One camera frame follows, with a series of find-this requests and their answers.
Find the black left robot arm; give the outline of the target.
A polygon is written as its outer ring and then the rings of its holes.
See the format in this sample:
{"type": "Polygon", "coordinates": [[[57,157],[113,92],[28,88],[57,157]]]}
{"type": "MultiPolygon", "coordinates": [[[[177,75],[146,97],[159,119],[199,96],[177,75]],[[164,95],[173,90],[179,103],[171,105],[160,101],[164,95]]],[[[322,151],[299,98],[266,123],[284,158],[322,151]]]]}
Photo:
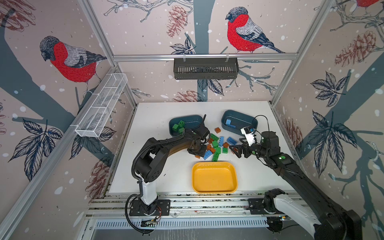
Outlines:
{"type": "Polygon", "coordinates": [[[200,124],[169,139],[147,140],[134,157],[131,167],[132,177],[139,184],[139,206],[145,214],[152,214],[157,208],[156,179],[161,175],[168,157],[184,149],[191,155],[204,157],[209,135],[209,129],[200,124]]]}

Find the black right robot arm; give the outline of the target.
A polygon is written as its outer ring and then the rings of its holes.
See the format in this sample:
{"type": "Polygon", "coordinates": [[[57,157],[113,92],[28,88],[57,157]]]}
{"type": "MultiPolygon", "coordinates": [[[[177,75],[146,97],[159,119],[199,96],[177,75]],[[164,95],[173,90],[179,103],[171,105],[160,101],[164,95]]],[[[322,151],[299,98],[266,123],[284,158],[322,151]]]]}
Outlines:
{"type": "Polygon", "coordinates": [[[257,143],[254,129],[242,128],[244,138],[240,145],[230,146],[238,157],[251,155],[263,159],[265,166],[272,169],[300,195],[309,206],[308,209],[293,202],[280,189],[265,192],[264,211],[282,212],[304,228],[315,240],[361,240],[363,238],[362,220],[353,210],[345,210],[323,191],[321,191],[301,170],[294,159],[281,152],[276,133],[261,133],[257,143]]]}

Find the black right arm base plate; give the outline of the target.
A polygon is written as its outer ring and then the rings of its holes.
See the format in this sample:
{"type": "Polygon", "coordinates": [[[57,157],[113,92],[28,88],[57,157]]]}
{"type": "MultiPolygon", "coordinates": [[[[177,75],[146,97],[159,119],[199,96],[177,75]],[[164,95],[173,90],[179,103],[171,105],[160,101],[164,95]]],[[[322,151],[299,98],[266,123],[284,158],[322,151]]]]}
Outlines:
{"type": "Polygon", "coordinates": [[[248,199],[251,215],[273,215],[279,211],[276,209],[274,200],[270,198],[248,199]]]}

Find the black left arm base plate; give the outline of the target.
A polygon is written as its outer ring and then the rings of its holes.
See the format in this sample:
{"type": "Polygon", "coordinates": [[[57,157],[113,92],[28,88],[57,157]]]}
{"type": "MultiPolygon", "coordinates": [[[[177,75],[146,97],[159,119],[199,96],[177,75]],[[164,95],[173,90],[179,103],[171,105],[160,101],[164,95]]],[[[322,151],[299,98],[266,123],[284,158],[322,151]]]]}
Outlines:
{"type": "Polygon", "coordinates": [[[150,205],[145,205],[142,200],[133,200],[128,205],[130,217],[168,216],[170,208],[170,200],[155,200],[150,205]]]}

